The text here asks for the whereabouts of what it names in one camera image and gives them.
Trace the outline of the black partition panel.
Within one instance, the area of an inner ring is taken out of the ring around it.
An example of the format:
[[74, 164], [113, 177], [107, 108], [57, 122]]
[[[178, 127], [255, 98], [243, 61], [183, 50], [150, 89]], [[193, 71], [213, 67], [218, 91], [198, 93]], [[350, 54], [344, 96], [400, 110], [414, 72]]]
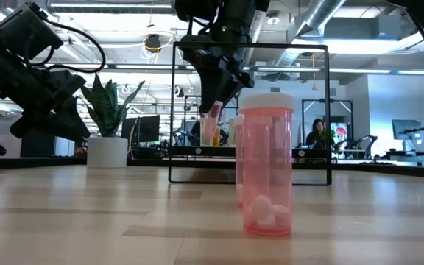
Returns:
[[30, 131], [21, 139], [21, 157], [44, 158], [54, 154], [55, 137]]

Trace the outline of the silver smooth ventilation duct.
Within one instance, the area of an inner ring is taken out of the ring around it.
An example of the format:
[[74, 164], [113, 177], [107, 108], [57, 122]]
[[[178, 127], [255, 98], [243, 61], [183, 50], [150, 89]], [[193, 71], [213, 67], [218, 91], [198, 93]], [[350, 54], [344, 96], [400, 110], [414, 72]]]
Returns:
[[[347, 0], [311, 0], [308, 9], [290, 20], [286, 30], [286, 43], [291, 44], [297, 37], [305, 33], [316, 31], [322, 37], [325, 25], [335, 15], [337, 10]], [[289, 67], [302, 53], [319, 52], [319, 49], [296, 49], [286, 48], [282, 54], [272, 63], [273, 67]]]

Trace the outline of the black background metal frame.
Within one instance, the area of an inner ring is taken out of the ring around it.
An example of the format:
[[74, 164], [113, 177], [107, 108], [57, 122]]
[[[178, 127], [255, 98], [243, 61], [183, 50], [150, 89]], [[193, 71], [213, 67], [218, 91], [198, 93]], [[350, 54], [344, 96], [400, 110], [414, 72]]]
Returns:
[[[184, 98], [184, 111], [183, 111], [183, 121], [180, 125], [180, 129], [183, 130], [183, 137], [186, 146], [193, 146], [191, 143], [192, 134], [191, 129], [196, 123], [197, 120], [200, 120], [201, 113], [199, 112], [199, 107], [201, 105], [201, 96], [192, 96], [187, 95]], [[228, 102], [220, 113], [219, 121], [217, 127], [221, 128], [221, 142], [220, 147], [230, 147], [228, 146], [228, 131], [229, 131], [229, 120], [235, 118], [238, 115], [239, 110], [239, 98], [235, 96], [230, 102]]]
[[[353, 101], [345, 99], [329, 99], [330, 103], [330, 126], [331, 123], [347, 123], [348, 125], [348, 138], [341, 141], [341, 149], [346, 147], [348, 141], [353, 139], [354, 136], [354, 114], [353, 114]], [[315, 119], [322, 119], [326, 124], [326, 106], [325, 99], [303, 99], [301, 101], [301, 122], [300, 122], [300, 145], [308, 146], [305, 144], [307, 135], [312, 130], [312, 124]]]

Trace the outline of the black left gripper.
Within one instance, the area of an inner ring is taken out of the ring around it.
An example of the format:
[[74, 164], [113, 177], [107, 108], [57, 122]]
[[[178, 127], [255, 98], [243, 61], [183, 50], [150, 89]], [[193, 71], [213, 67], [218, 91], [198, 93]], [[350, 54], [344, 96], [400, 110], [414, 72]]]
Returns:
[[10, 132], [17, 138], [32, 130], [75, 142], [89, 138], [91, 133], [78, 113], [74, 95], [85, 83], [83, 77], [63, 70], [49, 72], [44, 81], [29, 85], [13, 100], [23, 112]]

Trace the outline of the small green background plant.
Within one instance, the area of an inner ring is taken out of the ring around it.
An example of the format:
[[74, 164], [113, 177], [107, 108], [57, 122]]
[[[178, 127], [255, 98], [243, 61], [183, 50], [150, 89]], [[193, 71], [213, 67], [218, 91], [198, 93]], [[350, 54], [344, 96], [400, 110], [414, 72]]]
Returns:
[[330, 144], [334, 145], [335, 135], [336, 135], [336, 132], [333, 129], [329, 129], [329, 130], [324, 129], [319, 132], [319, 140], [323, 142], [324, 144], [329, 142]]

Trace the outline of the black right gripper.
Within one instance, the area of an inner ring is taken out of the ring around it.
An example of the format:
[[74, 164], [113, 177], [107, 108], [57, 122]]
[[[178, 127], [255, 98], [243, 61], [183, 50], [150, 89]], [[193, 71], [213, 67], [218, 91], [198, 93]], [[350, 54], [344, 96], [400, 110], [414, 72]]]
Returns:
[[180, 41], [183, 58], [199, 74], [200, 113], [208, 113], [215, 101], [224, 104], [242, 88], [253, 88], [255, 80], [244, 69], [245, 43], [223, 43], [206, 39]]

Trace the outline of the person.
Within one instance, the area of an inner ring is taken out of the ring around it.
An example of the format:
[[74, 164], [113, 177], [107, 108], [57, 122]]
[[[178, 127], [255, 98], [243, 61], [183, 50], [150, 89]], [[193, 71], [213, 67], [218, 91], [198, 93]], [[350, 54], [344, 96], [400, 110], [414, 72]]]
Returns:
[[197, 120], [196, 123], [194, 124], [194, 126], [192, 127], [191, 134], [192, 134], [191, 143], [194, 146], [199, 146], [200, 145], [200, 136], [201, 136], [200, 120]]
[[312, 146], [313, 149], [323, 149], [325, 142], [321, 140], [320, 134], [324, 130], [324, 121], [322, 119], [315, 119], [312, 124], [312, 130], [306, 137], [305, 144]]

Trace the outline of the wall display screen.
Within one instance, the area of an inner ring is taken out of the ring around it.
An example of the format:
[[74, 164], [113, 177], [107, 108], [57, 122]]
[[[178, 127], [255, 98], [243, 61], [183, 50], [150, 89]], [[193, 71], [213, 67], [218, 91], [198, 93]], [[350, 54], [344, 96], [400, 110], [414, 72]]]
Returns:
[[347, 140], [349, 130], [347, 123], [331, 123], [331, 129], [334, 131], [333, 141], [335, 144]]

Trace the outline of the green snake plant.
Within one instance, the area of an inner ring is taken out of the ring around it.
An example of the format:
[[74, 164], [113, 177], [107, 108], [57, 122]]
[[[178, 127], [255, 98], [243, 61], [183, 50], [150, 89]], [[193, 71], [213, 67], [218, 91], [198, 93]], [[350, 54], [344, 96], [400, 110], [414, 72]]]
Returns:
[[83, 96], [91, 104], [86, 105], [88, 113], [103, 138], [116, 137], [119, 126], [126, 119], [129, 103], [136, 98], [144, 83], [145, 81], [141, 81], [122, 104], [118, 101], [117, 84], [109, 80], [103, 86], [98, 74], [95, 74], [91, 88], [81, 87]]

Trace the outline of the black frame wooden shelf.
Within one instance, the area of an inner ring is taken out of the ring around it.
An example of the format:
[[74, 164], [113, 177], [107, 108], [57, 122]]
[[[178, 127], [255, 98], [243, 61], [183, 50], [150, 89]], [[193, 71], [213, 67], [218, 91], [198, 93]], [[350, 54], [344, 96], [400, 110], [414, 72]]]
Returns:
[[[327, 126], [330, 126], [330, 64], [329, 64], [329, 52], [328, 52], [328, 46], [326, 45], [310, 45], [310, 44], [282, 44], [282, 43], [245, 43], [247, 44], [248, 48], [254, 48], [254, 49], [286, 49], [286, 48], [296, 48], [296, 49], [304, 49], [304, 48], [310, 48], [310, 49], [319, 49], [321, 52], [324, 53], [324, 67], [323, 69], [318, 68], [309, 68], [310, 70], [317, 70], [323, 71], [325, 74], [325, 106], [326, 106], [326, 115], [327, 115]], [[182, 70], [181, 67], [176, 67], [176, 48], [180, 48], [180, 41], [173, 43], [173, 55], [172, 55], [172, 86], [175, 85], [175, 71], [177, 69]], [[266, 67], [257, 67], [257, 66], [250, 66], [247, 69], [248, 71], [271, 71], [271, 72], [301, 72], [306, 70], [307, 68], [291, 68], [289, 67], [267, 67], [270, 69], [265, 69]], [[174, 146], [172, 143], [172, 136], [173, 136], [173, 128], [170, 129], [170, 145], [169, 145], [169, 182], [170, 183], [190, 183], [190, 184], [232, 184], [231, 182], [187, 182], [187, 181], [175, 181], [172, 179], [172, 167], [180, 167], [180, 165], [177, 165], [176, 162], [172, 161], [173, 156], [204, 156], [204, 157], [212, 157], [212, 158], [231, 158], [233, 155], [235, 155], [235, 151], [232, 150], [231, 147], [221, 148], [221, 147], [200, 147], [200, 146]], [[326, 182], [324, 184], [305, 184], [305, 183], [297, 183], [294, 184], [294, 186], [331, 186], [333, 182], [332, 178], [332, 158], [331, 158], [331, 147], [330, 143], [326, 143], [326, 151], [325, 151], [325, 163], [324, 164], [317, 164], [317, 168], [315, 170], [325, 170], [326, 171]]]

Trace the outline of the black computer monitor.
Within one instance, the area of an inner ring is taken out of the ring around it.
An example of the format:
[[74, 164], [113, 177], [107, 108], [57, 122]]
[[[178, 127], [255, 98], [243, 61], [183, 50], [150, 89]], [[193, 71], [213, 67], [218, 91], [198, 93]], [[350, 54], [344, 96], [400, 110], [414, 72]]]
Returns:
[[421, 128], [421, 121], [407, 120], [407, 119], [393, 119], [392, 131], [395, 140], [422, 140], [422, 133], [419, 131]]
[[121, 127], [121, 137], [133, 143], [159, 141], [160, 116], [144, 116], [125, 119]]

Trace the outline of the white round plant pot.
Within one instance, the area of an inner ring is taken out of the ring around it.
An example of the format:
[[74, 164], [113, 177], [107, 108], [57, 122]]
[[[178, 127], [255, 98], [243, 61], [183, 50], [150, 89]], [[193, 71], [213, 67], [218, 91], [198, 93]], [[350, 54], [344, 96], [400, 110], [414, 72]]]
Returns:
[[117, 169], [127, 166], [128, 140], [94, 137], [88, 139], [87, 167]]

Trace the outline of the pink pill bottle white cap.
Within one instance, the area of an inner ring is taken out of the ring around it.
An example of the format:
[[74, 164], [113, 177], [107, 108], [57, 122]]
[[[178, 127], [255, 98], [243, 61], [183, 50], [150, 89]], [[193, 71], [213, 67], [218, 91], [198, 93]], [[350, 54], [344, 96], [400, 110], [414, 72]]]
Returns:
[[242, 218], [247, 232], [292, 231], [292, 116], [294, 97], [257, 93], [243, 98]]
[[203, 129], [204, 136], [209, 138], [213, 138], [215, 136], [222, 106], [223, 102], [215, 101], [212, 108], [207, 113], [201, 114], [201, 118], [203, 119], [201, 128]]
[[237, 208], [243, 208], [243, 159], [242, 159], [242, 136], [243, 136], [243, 116], [238, 115], [235, 118], [236, 126], [236, 205]]

